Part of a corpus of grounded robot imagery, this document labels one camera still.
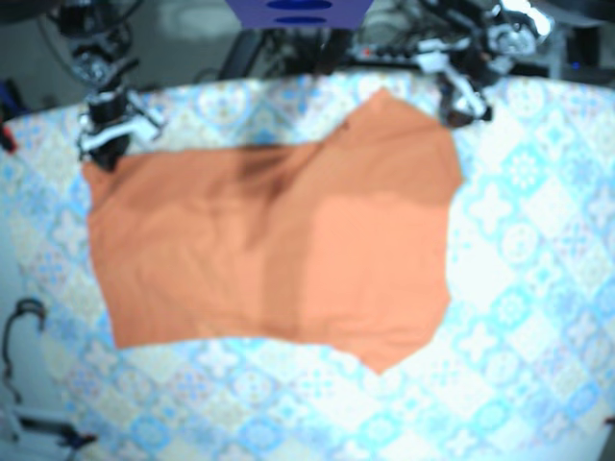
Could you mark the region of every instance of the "table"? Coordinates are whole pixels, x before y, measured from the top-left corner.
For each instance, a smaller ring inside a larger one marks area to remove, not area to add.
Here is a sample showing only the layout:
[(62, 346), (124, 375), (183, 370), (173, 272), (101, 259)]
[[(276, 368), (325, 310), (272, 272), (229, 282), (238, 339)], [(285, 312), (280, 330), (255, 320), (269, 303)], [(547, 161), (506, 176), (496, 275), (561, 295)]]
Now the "table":
[[(435, 86), (407, 73), (179, 87), (147, 96), (169, 124), (131, 151), (321, 138), (383, 86), (435, 112)], [(595, 434), (615, 412), (615, 93), (514, 79), (490, 97), (495, 120), (455, 132), (453, 301), (382, 376), (265, 339), (116, 351), (87, 255), (78, 108), (13, 120), (0, 200), (24, 290), (50, 308), (48, 372), (100, 436), (85, 459), (465, 460)]]

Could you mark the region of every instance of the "orange t-shirt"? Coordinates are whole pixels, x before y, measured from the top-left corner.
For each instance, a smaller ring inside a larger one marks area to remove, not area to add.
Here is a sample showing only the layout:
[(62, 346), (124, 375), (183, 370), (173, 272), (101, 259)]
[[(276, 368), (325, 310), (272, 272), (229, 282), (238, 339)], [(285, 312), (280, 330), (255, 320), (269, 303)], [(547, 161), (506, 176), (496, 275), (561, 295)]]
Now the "orange t-shirt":
[(377, 372), (449, 302), (451, 134), (381, 91), (326, 140), (84, 166), (93, 267), (117, 347), (268, 336)]

